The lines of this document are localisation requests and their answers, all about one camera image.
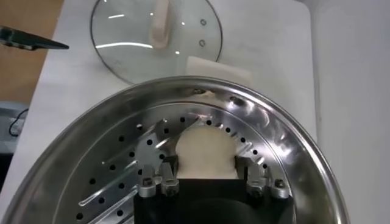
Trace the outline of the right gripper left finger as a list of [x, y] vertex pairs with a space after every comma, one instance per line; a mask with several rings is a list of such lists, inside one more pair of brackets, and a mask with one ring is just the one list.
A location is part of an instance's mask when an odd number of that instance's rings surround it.
[[156, 196], [158, 192], [166, 197], [173, 197], [178, 194], [177, 166], [177, 156], [165, 157], [158, 167], [158, 172], [155, 171], [153, 165], [144, 165], [138, 183], [138, 195], [141, 198], [151, 198]]

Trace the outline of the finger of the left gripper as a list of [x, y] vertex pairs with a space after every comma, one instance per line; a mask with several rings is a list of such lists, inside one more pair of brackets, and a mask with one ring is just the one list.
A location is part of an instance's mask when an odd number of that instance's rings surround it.
[[6, 26], [1, 26], [1, 44], [28, 51], [37, 49], [69, 49], [69, 46], [63, 43]]

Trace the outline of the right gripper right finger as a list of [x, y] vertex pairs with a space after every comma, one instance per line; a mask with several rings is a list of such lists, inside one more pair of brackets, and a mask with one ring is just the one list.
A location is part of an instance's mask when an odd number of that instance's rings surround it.
[[235, 156], [235, 168], [239, 178], [246, 181], [247, 193], [255, 198], [270, 196], [278, 200], [289, 198], [289, 189], [280, 178], [274, 178], [271, 168], [261, 156], [252, 159], [244, 156]]

